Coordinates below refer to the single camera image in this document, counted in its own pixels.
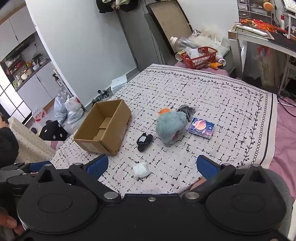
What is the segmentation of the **person's left hand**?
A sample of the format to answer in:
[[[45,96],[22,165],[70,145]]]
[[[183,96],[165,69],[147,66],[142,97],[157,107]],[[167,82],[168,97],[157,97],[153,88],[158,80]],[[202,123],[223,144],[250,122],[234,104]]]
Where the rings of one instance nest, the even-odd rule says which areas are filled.
[[[12,228],[14,232],[18,235],[21,235],[25,231],[22,225],[18,225],[17,221],[14,218],[7,215],[5,212],[1,213],[0,215],[0,223],[1,226]]]

